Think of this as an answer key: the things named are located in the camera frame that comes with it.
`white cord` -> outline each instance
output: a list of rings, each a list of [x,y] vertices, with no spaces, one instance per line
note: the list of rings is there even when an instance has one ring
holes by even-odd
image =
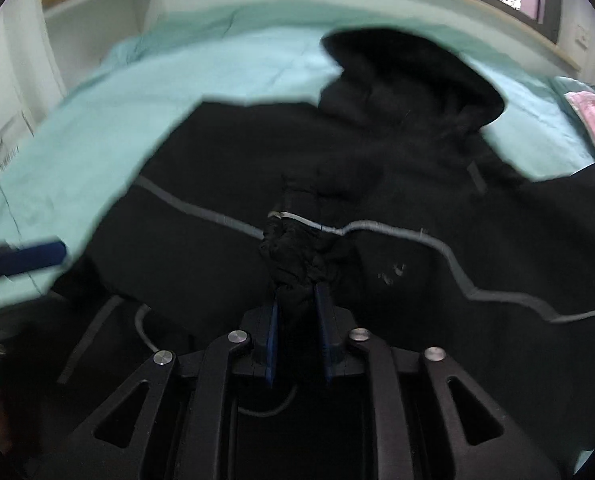
[[[288,393],[288,397],[277,408],[273,408],[272,410],[269,410],[267,412],[254,412],[253,410],[247,410],[246,408],[237,408],[237,412],[241,415],[255,416],[257,418],[268,418],[270,416],[276,416],[282,413],[291,405],[291,402],[295,400],[296,394],[297,384],[294,384],[293,388],[291,388],[291,391]]]
[[[137,335],[144,341],[145,345],[157,354],[160,349],[153,344],[148,335],[146,335],[146,332],[144,332],[144,318],[149,312],[151,312],[151,307],[146,303],[137,309],[137,312],[135,313],[135,330],[137,330]]]
[[[275,216],[278,218],[290,218],[304,225],[318,229],[319,231],[335,234],[338,236],[345,236],[353,231],[372,231],[394,238],[403,238],[418,244],[426,245],[444,256],[449,264],[449,269],[455,278],[455,283],[460,288],[462,293],[468,300],[472,301],[497,301],[500,303],[515,303],[520,306],[525,306],[535,311],[539,316],[554,324],[571,323],[580,321],[590,317],[595,317],[595,310],[584,312],[582,314],[572,314],[570,316],[562,316],[545,300],[525,294],[523,292],[502,292],[499,290],[482,290],[477,288],[475,284],[466,274],[465,270],[457,261],[453,250],[442,240],[429,236],[423,232],[411,231],[401,227],[393,227],[387,224],[382,224],[374,220],[357,220],[344,226],[343,228],[328,227],[318,224],[312,220],[302,218],[301,216],[287,212],[271,211],[268,216]]]

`black jacket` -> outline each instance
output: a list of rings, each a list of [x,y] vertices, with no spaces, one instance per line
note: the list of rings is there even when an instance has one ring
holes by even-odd
[[[296,271],[295,283],[327,276],[337,303],[390,344],[446,348],[553,458],[590,449],[595,317],[562,316],[595,310],[595,164],[526,181],[479,133],[503,111],[500,95],[428,40],[366,29],[324,46],[344,72],[319,107],[203,103],[146,162],[84,258],[109,288],[205,346],[274,288],[258,253],[269,211],[421,232],[439,246],[368,231],[318,238],[310,274]],[[286,266],[273,267],[265,243],[277,285]]]

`light blue bedsheet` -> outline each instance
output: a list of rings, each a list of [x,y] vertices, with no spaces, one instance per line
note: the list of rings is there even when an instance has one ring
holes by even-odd
[[[340,73],[321,37],[361,25],[427,36],[494,83],[507,109],[485,136],[530,178],[574,173],[593,162],[548,82],[466,34],[307,2],[217,7],[173,15],[116,46],[47,118],[0,176],[0,242],[57,236],[72,261],[143,161],[199,102],[316,103]],[[45,292],[60,272],[1,279],[0,306]]]

